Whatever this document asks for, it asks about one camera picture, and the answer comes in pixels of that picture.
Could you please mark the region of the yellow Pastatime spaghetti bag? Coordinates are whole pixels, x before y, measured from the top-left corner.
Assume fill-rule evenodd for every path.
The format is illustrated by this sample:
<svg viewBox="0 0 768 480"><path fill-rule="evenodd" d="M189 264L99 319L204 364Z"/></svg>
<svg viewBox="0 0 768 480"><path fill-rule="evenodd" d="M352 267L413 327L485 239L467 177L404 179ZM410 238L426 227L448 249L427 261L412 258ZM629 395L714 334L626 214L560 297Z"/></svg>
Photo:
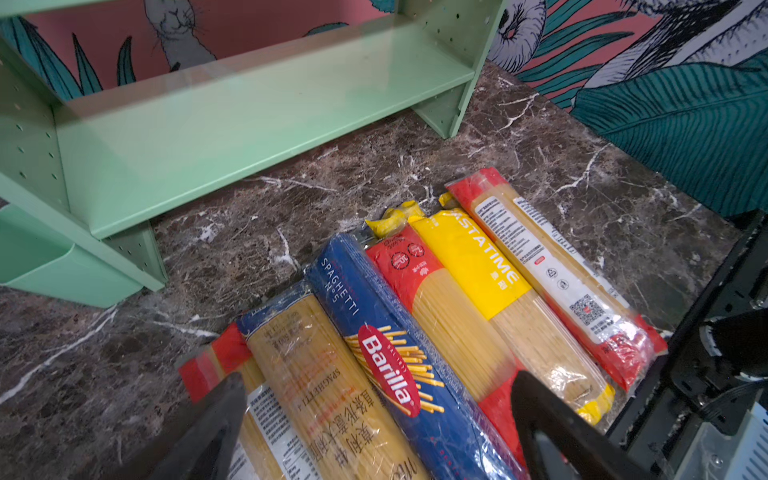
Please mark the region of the yellow Pastatime spaghetti bag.
<svg viewBox="0 0 768 480"><path fill-rule="evenodd" d="M610 411L613 387L552 308L462 209L427 217L417 202L408 201L367 225L380 239L411 228L528 371L591 425Z"/></svg>

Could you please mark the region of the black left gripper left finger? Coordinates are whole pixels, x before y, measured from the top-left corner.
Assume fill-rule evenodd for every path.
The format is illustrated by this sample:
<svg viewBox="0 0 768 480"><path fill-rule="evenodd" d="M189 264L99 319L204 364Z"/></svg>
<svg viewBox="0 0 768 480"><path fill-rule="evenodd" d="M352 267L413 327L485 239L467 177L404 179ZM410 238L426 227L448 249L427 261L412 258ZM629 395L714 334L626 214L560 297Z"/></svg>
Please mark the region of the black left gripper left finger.
<svg viewBox="0 0 768 480"><path fill-rule="evenodd" d="M233 376L175 419L113 473L115 479L226 479L242 419L244 393Z"/></svg>

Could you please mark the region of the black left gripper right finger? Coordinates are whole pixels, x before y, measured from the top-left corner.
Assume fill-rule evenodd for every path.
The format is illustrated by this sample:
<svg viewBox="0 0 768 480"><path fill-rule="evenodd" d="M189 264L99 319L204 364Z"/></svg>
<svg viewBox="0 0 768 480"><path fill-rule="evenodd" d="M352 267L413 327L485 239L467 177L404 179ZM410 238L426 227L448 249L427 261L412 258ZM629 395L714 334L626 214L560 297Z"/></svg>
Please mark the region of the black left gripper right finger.
<svg viewBox="0 0 768 480"><path fill-rule="evenodd" d="M527 371L513 382L511 410L532 479L651 477Z"/></svg>

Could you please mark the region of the red spaghetti bag white label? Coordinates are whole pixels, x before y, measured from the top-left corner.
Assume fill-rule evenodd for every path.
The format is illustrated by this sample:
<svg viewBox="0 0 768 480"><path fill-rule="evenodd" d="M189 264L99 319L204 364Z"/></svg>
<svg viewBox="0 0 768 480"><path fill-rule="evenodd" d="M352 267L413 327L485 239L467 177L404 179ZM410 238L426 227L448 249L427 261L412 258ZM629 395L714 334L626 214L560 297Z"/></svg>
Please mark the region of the red spaghetti bag white label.
<svg viewBox="0 0 768 480"><path fill-rule="evenodd" d="M446 188L631 395L653 361L668 351L660 334L498 170L481 169Z"/></svg>

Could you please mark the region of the blue Barilla spaghetti bag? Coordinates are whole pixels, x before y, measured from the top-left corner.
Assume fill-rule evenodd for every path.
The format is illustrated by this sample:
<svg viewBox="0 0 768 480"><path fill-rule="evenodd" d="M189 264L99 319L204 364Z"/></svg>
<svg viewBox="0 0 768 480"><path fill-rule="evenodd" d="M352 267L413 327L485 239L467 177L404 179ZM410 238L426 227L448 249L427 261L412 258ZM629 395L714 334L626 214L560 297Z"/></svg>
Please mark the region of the blue Barilla spaghetti bag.
<svg viewBox="0 0 768 480"><path fill-rule="evenodd" d="M432 478L524 478L488 418L354 236L331 237L305 277Z"/></svg>

